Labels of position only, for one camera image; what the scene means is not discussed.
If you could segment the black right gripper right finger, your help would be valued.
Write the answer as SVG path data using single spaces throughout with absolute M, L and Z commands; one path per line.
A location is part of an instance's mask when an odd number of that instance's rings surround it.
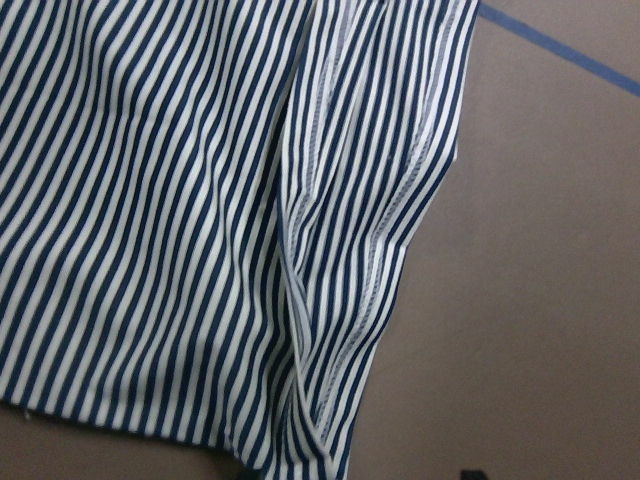
M 480 470 L 462 470 L 460 472 L 460 480 L 481 480 Z

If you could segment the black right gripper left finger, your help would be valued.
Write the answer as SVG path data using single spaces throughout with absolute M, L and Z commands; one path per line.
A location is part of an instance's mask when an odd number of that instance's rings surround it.
M 238 480 L 260 480 L 261 473 L 258 470 L 242 470 L 238 474 Z

